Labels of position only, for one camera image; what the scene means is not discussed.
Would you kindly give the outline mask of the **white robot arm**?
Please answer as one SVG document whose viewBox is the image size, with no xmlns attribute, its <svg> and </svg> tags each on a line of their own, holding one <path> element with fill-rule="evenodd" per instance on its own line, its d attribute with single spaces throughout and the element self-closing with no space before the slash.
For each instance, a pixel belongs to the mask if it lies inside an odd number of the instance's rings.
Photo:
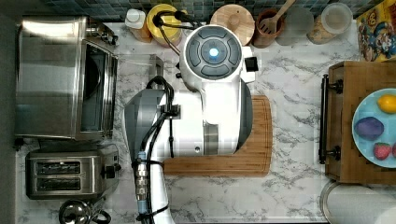
<svg viewBox="0 0 396 224">
<path fill-rule="evenodd" d="M 165 160 L 231 155 L 245 144 L 253 122 L 248 85 L 257 70 L 251 49 L 230 29 L 204 25 L 188 35 L 179 53 L 184 89 L 156 76 L 125 105 L 122 132 L 141 224 L 175 224 Z"/>
</svg>

